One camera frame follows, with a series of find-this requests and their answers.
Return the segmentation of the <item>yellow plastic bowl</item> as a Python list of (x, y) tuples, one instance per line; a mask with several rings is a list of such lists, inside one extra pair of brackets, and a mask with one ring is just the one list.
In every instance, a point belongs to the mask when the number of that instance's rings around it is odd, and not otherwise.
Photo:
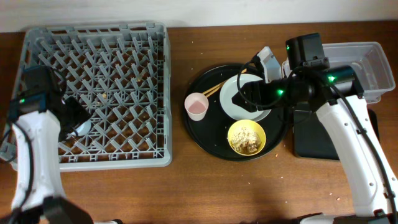
[(245, 157), (258, 155), (267, 142), (266, 132), (255, 121), (243, 119), (233, 123), (228, 129), (227, 140), (230, 148)]

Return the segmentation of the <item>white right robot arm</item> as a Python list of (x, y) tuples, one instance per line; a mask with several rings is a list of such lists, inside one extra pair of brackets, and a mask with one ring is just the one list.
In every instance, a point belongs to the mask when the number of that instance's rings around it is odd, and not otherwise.
[(273, 75), (267, 49), (251, 59), (262, 80), (238, 84), (233, 103), (247, 111), (290, 108), (306, 102), (326, 129), (348, 178), (354, 213), (298, 217), (297, 223), (397, 222), (397, 177), (369, 119), (364, 89), (352, 67), (330, 67), (320, 35), (285, 43), (290, 75)]

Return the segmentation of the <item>food scraps rice and nuts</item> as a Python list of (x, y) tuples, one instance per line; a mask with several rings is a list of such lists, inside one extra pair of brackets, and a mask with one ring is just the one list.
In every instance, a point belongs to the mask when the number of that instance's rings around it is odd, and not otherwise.
[(236, 152), (249, 155), (259, 150), (262, 141), (257, 132), (243, 127), (234, 131), (230, 143)]

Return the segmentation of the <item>grey round plate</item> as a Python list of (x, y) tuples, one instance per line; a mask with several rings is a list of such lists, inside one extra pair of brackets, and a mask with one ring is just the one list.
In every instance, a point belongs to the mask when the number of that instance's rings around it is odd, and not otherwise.
[(271, 110), (248, 112), (240, 106), (233, 103), (232, 97), (238, 94), (237, 88), (237, 75), (228, 79), (221, 88), (220, 91), (220, 103), (224, 112), (232, 119), (242, 120), (250, 119), (253, 121), (260, 121), (264, 119)]

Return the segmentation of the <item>pink plastic cup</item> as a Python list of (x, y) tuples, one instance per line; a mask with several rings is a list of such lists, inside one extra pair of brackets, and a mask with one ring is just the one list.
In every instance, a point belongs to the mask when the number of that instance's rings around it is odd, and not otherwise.
[(191, 120), (200, 121), (206, 115), (209, 101), (202, 93), (191, 93), (186, 97), (184, 107)]

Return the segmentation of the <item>light blue plastic cup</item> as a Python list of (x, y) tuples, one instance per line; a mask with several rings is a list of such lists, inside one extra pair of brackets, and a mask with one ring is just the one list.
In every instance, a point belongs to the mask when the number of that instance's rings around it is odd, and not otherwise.
[(88, 134), (90, 129), (91, 129), (91, 121), (88, 120), (88, 121), (85, 121), (83, 124), (81, 124), (79, 127), (73, 128), (71, 135), (76, 136), (76, 137), (84, 136), (84, 135)]

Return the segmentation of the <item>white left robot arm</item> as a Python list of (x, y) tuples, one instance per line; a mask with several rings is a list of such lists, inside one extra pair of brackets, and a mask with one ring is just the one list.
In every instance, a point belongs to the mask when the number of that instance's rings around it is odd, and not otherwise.
[(67, 79), (58, 70), (39, 65), (22, 74), (24, 90), (11, 100), (7, 117), (17, 141), (17, 187), (12, 212), (1, 223), (92, 223), (66, 198), (57, 152), (90, 114), (73, 97), (63, 97)]

